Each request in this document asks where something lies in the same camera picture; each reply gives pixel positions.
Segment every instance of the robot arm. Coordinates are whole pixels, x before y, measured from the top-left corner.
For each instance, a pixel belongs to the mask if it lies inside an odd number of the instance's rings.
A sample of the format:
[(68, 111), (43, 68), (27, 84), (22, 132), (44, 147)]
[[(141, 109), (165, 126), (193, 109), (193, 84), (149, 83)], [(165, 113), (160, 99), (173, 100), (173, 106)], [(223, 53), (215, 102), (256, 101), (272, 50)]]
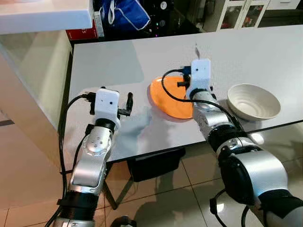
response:
[[(187, 99), (218, 104), (211, 94), (208, 59), (192, 62), (190, 80), (185, 84)], [(303, 201), (288, 191), (282, 163), (217, 107), (198, 102), (193, 106), (194, 120), (217, 155), (227, 194), (248, 205), (264, 226), (303, 226)]]
[(133, 94), (128, 94), (126, 109), (118, 109), (119, 93), (101, 88), (91, 105), (95, 115), (94, 128), (85, 137), (82, 155), (77, 162), (54, 227), (94, 227), (93, 220), (99, 195), (106, 175), (106, 160), (112, 147), (112, 138), (120, 128), (120, 115), (129, 116), (133, 106)]

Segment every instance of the floor tile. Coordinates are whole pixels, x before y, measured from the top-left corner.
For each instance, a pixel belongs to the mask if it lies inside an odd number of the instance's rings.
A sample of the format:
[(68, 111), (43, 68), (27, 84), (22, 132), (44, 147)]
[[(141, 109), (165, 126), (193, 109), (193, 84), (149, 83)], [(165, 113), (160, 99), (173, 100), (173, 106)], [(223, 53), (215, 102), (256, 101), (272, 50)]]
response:
[(128, 215), (140, 227), (205, 227), (191, 187), (148, 196), (119, 205), (117, 210), (105, 208), (106, 225)]
[(17, 125), (0, 127), (0, 138), (1, 209), (60, 197), (62, 181), (59, 169)]
[[(104, 208), (98, 209), (95, 212), (94, 220), (95, 220), (95, 227), (105, 227), (105, 218), (104, 218)], [(44, 227), (46, 222), (30, 225), (30, 226), (24, 226), (24, 227)]]
[(98, 209), (95, 212), (94, 220), (95, 227), (105, 227), (105, 215), (104, 208)]
[(105, 205), (104, 205), (104, 195), (103, 193), (101, 193), (99, 195), (99, 199), (98, 199), (98, 204), (97, 204), (97, 209), (100, 209), (100, 208), (103, 208)]
[[(224, 188), (223, 181), (221, 179), (213, 180), (206, 183), (201, 183), (193, 186), (199, 204), (201, 206), (202, 213), (204, 215), (207, 226), (221, 227), (215, 216), (210, 212), (209, 199), (214, 197), (220, 190)], [(218, 213), (219, 217), (227, 226), (240, 227), (241, 215), (244, 209), (243, 204), (239, 204), (229, 197), (226, 193), (223, 193), (217, 199), (217, 205), (223, 206), (223, 210)], [(256, 216), (249, 210), (246, 217), (246, 227), (262, 227)]]
[[(113, 165), (106, 182), (115, 200), (119, 197), (129, 178), (130, 174), (126, 162), (116, 163)], [(167, 192), (173, 189), (189, 186), (190, 182), (184, 167), (180, 162), (179, 168), (175, 171), (138, 183), (131, 182), (129, 185), (129, 189), (123, 191), (125, 196), (122, 201), (130, 201), (149, 195), (154, 195), (156, 193)]]
[(35, 224), (35, 225), (30, 225), (30, 226), (26, 226), (26, 227), (44, 227), (46, 225), (46, 222), (42, 222), (39, 224)]
[(303, 123), (258, 132), (263, 137), (261, 147), (281, 162), (303, 157)]
[(192, 184), (221, 177), (215, 152), (207, 143), (186, 147), (186, 154), (182, 161)]
[(57, 201), (9, 209), (6, 227), (23, 227), (48, 221), (58, 206)]
[(4, 226), (8, 210), (0, 210), (0, 226)]

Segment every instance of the black cable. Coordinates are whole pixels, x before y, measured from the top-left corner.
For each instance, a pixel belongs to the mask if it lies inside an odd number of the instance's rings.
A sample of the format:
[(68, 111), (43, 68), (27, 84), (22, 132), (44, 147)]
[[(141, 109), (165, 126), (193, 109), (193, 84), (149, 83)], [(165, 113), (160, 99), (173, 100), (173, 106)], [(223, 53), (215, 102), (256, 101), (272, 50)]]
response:
[[(80, 98), (86, 98), (87, 95), (80, 95), (75, 98), (73, 98), (67, 105), (67, 107), (64, 109), (60, 120), (59, 120), (59, 125), (58, 125), (58, 141), (59, 141), (59, 157), (60, 157), (60, 166), (61, 166), (61, 175), (62, 175), (62, 199), (64, 199), (67, 191), (67, 179), (66, 179), (66, 169), (65, 169), (65, 163), (64, 163), (64, 155), (63, 155), (63, 139), (64, 139), (64, 126), (66, 122), (66, 116), (67, 116), (67, 111), (70, 108), (70, 106), (76, 102)], [(45, 227), (49, 227), (52, 222), (57, 218), (57, 216), (61, 212), (61, 207), (59, 206), (56, 212), (52, 215), (52, 217), (48, 220), (46, 223)]]
[(82, 143), (83, 143), (85, 137), (86, 137), (86, 135), (81, 139), (80, 143), (79, 143), (78, 146), (77, 146), (76, 153), (75, 153), (75, 156), (74, 156), (74, 162), (73, 162), (73, 164), (72, 164), (72, 169), (73, 169), (73, 170), (74, 170), (74, 168), (75, 168), (75, 166), (76, 166), (76, 164), (77, 164), (78, 154), (79, 154), (80, 148), (81, 148), (81, 146), (82, 146)]
[(246, 219), (246, 215), (247, 212), (250, 208), (248, 206), (245, 206), (243, 212), (242, 212), (242, 216), (241, 216), (241, 227), (245, 227), (245, 219)]
[(166, 92), (166, 94), (168, 94), (169, 97), (171, 97), (172, 99), (175, 99), (179, 102), (184, 102), (184, 103), (205, 103), (205, 104), (209, 104), (209, 105), (213, 105), (215, 107), (217, 107), (218, 109), (220, 109), (221, 111), (223, 111), (229, 118), (230, 120), (234, 123), (234, 125), (238, 128), (240, 128), (242, 131), (244, 131), (244, 129), (242, 128), (239, 120), (237, 119), (237, 117), (231, 115), (224, 107), (220, 106), (217, 103), (213, 103), (210, 101), (206, 101), (206, 100), (200, 100), (200, 99), (181, 99), (181, 98), (177, 98), (175, 96), (173, 96), (165, 87), (164, 85), (164, 79), (167, 75), (169, 75), (172, 72), (182, 72), (182, 69), (180, 70), (169, 70), (166, 73), (164, 73), (164, 75), (162, 76), (162, 80), (161, 80), (161, 84), (162, 87), (164, 89), (164, 91)]
[(61, 212), (61, 207), (59, 206), (58, 209), (56, 210), (56, 212), (52, 215), (52, 217), (48, 220), (48, 222), (46, 223), (45, 227), (48, 227), (52, 224), (53, 221), (55, 221), (55, 219), (57, 218), (57, 216), (60, 214)]
[(215, 199), (217, 199), (220, 195), (222, 195), (224, 192), (225, 192), (226, 190), (225, 190), (225, 188), (224, 189), (222, 189), (221, 191), (219, 191), (216, 195), (215, 195)]
[(215, 197), (209, 200), (209, 206), (210, 206), (210, 212), (214, 214), (214, 216), (217, 218), (218, 222), (221, 224), (223, 227), (227, 227), (224, 222), (220, 219), (218, 216), (218, 211), (217, 211), (217, 198), (222, 195), (225, 192), (225, 188), (219, 191)]
[(264, 223), (264, 227), (268, 227), (266, 215), (267, 215), (267, 210), (263, 209), (263, 223)]
[(227, 226), (224, 224), (224, 222), (219, 218), (218, 214), (215, 214), (214, 216), (217, 218), (217, 220), (218, 220), (218, 222), (221, 224), (221, 226), (227, 227)]

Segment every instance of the white countertop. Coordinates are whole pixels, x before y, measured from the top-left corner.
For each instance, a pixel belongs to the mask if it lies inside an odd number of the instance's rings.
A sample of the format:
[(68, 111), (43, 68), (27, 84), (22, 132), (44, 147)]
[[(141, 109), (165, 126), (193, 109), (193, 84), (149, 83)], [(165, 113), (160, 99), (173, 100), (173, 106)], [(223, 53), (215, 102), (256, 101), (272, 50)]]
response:
[(92, 0), (0, 0), (0, 35), (92, 27)]
[[(170, 69), (190, 65), (196, 58), (212, 65), (217, 99), (225, 103), (228, 89), (251, 83), (273, 93), (280, 114), (261, 122), (242, 121), (246, 131), (262, 130), (303, 120), (303, 26), (230, 30), (218, 33), (171, 36), (75, 45), (70, 99), (79, 92), (106, 86), (134, 94), (131, 117), (122, 117), (109, 161), (205, 141), (194, 120), (177, 120), (161, 112), (148, 97), (148, 86)], [(89, 103), (79, 101), (68, 112), (64, 152), (72, 162), (86, 125), (93, 122)]]

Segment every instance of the white cabinet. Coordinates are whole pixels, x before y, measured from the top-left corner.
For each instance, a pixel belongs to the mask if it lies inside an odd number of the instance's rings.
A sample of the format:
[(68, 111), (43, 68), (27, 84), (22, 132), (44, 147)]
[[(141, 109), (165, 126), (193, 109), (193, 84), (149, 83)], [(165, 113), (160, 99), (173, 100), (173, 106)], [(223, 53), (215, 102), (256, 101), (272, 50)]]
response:
[(0, 35), (91, 28), (92, 2), (92, 0), (23, 2), (4, 0), (4, 3), (0, 3)]
[(300, 0), (270, 0), (267, 9), (296, 9)]
[(258, 27), (269, 0), (225, 0), (217, 3), (214, 14), (205, 19), (203, 29), (207, 32)]

